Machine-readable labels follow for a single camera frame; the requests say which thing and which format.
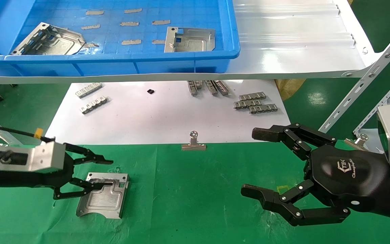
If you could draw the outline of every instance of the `green mat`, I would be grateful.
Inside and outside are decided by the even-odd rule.
[[[280,143],[88,148],[115,163],[76,166],[77,177],[130,175],[123,219],[78,218],[78,198],[54,201],[47,188],[0,188],[0,244],[390,243],[390,218],[352,212],[343,224],[291,227],[241,196],[244,183],[285,191],[302,181],[304,162]],[[322,207],[312,196],[298,206]]]

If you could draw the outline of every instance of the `grid pattern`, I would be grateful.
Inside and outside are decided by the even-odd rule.
[[[81,33],[87,43],[99,47],[83,48],[85,54],[152,54],[164,52],[167,27],[211,28],[216,30],[214,51],[223,50],[219,0],[36,0],[17,37],[17,46],[40,22]],[[125,9],[143,10],[125,14]],[[104,11],[103,15],[86,15]],[[171,20],[167,25],[152,25],[154,20]],[[139,22],[139,26],[120,26],[121,22]],[[83,26],[100,24],[98,29]],[[123,40],[141,39],[138,45],[121,45]]]

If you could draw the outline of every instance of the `robotic hand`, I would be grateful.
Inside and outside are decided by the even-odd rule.
[[[260,201],[292,226],[341,223],[350,209],[390,217],[390,163],[385,154],[335,148],[336,139],[303,125],[254,128],[252,138],[283,142],[306,161],[304,181],[280,195],[244,184],[241,194]],[[317,146],[315,150],[305,143]],[[293,204],[312,194],[325,208],[300,210]]]
[[[30,133],[0,127],[26,136]],[[89,162],[112,164],[104,156],[94,154],[91,150],[41,137],[46,142],[35,148],[17,148],[0,146],[0,187],[49,187],[54,190],[53,198],[76,198],[100,190],[104,185],[112,183],[86,182],[73,177],[74,166]],[[84,157],[73,159],[66,151],[81,154]],[[61,193],[63,185],[70,183],[82,187],[76,192]]]

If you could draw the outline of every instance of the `blue plastic tray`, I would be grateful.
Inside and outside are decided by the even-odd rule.
[[[125,9],[143,10],[125,14]],[[104,11],[86,15],[86,11]],[[154,20],[171,20],[152,25]],[[81,33],[99,47],[74,55],[8,55],[40,23]],[[139,22],[139,26],[120,26]],[[98,29],[82,26],[100,24]],[[167,27],[216,30],[210,52],[164,53]],[[138,45],[123,40],[141,39]],[[0,0],[0,76],[223,73],[240,44],[232,0]]]

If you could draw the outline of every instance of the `metal plate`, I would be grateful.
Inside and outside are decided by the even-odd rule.
[[[12,52],[12,55],[72,55],[85,44],[76,32],[40,23]]]
[[[164,52],[212,51],[215,49],[215,35],[214,29],[168,27]]]
[[[76,216],[99,213],[105,218],[121,219],[124,196],[129,186],[128,174],[88,173],[88,182],[112,183],[101,190],[94,190],[79,200]]]

